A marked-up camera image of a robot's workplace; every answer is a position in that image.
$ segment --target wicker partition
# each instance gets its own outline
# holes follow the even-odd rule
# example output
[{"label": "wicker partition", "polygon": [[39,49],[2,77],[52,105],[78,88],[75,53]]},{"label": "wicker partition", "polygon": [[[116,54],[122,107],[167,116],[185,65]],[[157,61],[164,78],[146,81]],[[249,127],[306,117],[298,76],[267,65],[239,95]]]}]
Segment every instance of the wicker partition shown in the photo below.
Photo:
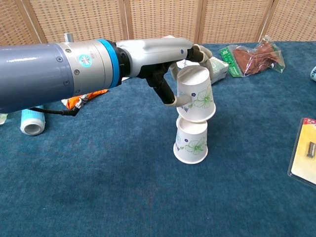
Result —
[{"label": "wicker partition", "polygon": [[0,45],[35,42],[15,1],[0,0],[0,22]]},{"label": "wicker partition", "polygon": [[316,40],[316,0],[276,0],[265,33],[273,40]]},{"label": "wicker partition", "polygon": [[48,42],[127,39],[123,0],[29,0]]},{"label": "wicker partition", "polygon": [[130,39],[166,35],[197,42],[203,0],[126,0]]},{"label": "wicker partition", "polygon": [[204,0],[200,43],[257,41],[272,0]]}]

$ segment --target blue roll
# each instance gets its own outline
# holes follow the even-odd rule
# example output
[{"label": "blue roll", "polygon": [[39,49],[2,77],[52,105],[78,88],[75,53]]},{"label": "blue roll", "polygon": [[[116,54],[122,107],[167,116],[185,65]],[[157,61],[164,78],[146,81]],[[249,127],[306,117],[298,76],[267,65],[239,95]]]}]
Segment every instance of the blue roll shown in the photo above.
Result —
[{"label": "blue roll", "polygon": [[34,136],[42,133],[45,129],[44,113],[32,110],[22,110],[20,130],[27,135]]}]

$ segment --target white cylinder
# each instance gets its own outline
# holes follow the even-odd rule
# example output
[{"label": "white cylinder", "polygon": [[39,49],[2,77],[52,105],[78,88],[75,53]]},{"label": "white cylinder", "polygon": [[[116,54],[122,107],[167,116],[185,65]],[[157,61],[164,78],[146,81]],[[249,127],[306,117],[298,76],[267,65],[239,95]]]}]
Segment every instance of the white cylinder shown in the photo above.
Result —
[{"label": "white cylinder", "polygon": [[316,81],[316,67],[314,67],[311,71],[311,79]]},{"label": "white cylinder", "polygon": [[22,110],[20,130],[27,135],[35,136],[45,129],[45,117],[41,112]]}]

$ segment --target plastic bag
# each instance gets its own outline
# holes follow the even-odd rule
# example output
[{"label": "plastic bag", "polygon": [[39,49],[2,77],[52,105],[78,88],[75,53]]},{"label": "plastic bag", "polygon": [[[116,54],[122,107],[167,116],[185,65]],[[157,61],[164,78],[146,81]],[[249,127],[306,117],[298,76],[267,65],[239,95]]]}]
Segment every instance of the plastic bag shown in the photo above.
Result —
[{"label": "plastic bag", "polygon": [[4,124],[8,114],[0,114],[0,125]]},{"label": "plastic bag", "polygon": [[247,77],[268,68],[282,73],[285,68],[282,51],[269,36],[263,37],[255,48],[229,45],[220,54],[229,64],[232,77]]},{"label": "plastic bag", "polygon": [[[95,91],[95,92],[89,93],[89,94],[87,94],[87,96],[88,96],[88,101],[92,100],[92,99],[93,99],[94,97],[96,97],[96,96],[105,94],[105,93],[107,93],[107,92],[108,92],[108,89],[99,90],[99,91]],[[72,98],[69,98],[69,99],[61,100],[61,102],[62,102],[69,110],[71,110],[71,109],[76,105],[76,103],[79,101],[80,97],[81,97],[81,95],[75,96],[75,97],[72,97]]]}]

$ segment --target paper cup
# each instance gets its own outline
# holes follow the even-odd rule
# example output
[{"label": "paper cup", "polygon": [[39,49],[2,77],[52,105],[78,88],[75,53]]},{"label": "paper cup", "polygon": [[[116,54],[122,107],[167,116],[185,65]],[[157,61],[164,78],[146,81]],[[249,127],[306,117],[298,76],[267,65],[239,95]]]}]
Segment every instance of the paper cup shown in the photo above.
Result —
[{"label": "paper cup", "polygon": [[209,70],[193,65],[180,70],[177,76],[178,96],[189,95],[192,102],[177,107],[181,117],[191,122],[207,121],[216,111]]},{"label": "paper cup", "polygon": [[207,122],[193,123],[179,118],[173,152],[186,164],[197,164],[205,159],[207,149]]},{"label": "paper cup", "polygon": [[179,126],[179,120],[180,120],[180,118],[181,118],[181,116],[179,115],[178,118],[177,118],[177,120],[176,120],[176,126],[177,126],[177,128],[178,128],[178,126]]}]

